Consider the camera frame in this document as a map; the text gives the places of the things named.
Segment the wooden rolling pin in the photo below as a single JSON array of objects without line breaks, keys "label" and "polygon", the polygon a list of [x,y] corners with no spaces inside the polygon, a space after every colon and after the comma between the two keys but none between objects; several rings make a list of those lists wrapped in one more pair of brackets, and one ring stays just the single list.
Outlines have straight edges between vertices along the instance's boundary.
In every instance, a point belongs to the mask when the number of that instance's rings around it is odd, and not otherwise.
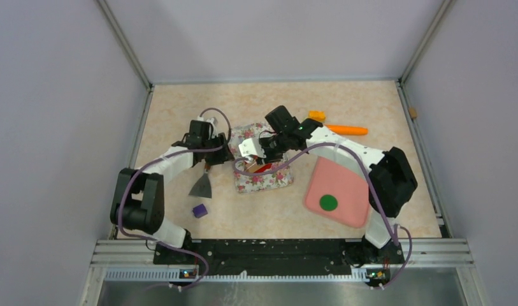
[{"label": "wooden rolling pin", "polygon": [[257,164],[256,161],[245,161],[244,162],[244,171],[247,172],[247,173],[257,173],[257,172],[260,172],[261,169],[263,168],[263,165],[261,164]]}]

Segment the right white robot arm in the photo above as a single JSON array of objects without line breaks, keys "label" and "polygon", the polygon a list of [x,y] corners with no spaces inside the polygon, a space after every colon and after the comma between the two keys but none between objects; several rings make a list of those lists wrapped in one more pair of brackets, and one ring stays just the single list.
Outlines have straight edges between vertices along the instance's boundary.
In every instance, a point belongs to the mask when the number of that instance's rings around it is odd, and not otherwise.
[{"label": "right white robot arm", "polygon": [[374,210],[364,234],[364,258],[378,263],[387,256],[387,243],[399,244],[395,220],[418,187],[417,180],[403,150],[374,149],[336,134],[315,119],[300,122],[284,105],[265,116],[271,136],[248,140],[251,150],[246,158],[260,163],[279,162],[283,155],[295,150],[299,156],[313,154],[326,158],[359,175],[366,181],[368,199]]}]

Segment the metal scraper wooden handle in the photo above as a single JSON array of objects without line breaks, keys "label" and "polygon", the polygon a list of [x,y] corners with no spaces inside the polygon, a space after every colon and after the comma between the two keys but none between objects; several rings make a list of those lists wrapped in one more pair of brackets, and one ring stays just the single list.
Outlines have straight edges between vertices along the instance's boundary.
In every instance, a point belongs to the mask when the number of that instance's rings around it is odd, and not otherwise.
[{"label": "metal scraper wooden handle", "polygon": [[212,185],[209,179],[209,172],[210,165],[205,164],[203,174],[192,186],[191,190],[189,191],[189,196],[207,199],[210,199],[212,197]]}]

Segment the red dough piece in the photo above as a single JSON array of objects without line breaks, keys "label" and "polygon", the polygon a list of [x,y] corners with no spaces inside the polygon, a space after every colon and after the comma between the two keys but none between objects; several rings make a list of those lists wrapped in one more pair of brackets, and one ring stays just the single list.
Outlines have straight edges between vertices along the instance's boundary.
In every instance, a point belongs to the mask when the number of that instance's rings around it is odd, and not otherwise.
[{"label": "red dough piece", "polygon": [[273,167],[273,163],[268,163],[268,164],[258,164],[255,168],[254,168],[254,173],[264,173],[266,171],[270,171]]}]

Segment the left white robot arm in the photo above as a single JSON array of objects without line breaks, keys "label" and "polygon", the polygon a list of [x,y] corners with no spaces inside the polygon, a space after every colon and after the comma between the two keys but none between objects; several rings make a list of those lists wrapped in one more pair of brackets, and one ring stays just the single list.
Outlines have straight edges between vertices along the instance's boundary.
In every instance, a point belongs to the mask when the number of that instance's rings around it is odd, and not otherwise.
[{"label": "left white robot arm", "polygon": [[165,216],[165,185],[200,162],[213,166],[233,159],[227,136],[217,132],[216,118],[192,120],[184,137],[163,155],[141,168],[120,170],[110,221],[120,231],[141,231],[146,237],[169,245],[172,259],[181,264],[188,262],[193,247],[185,241],[186,230]]}]

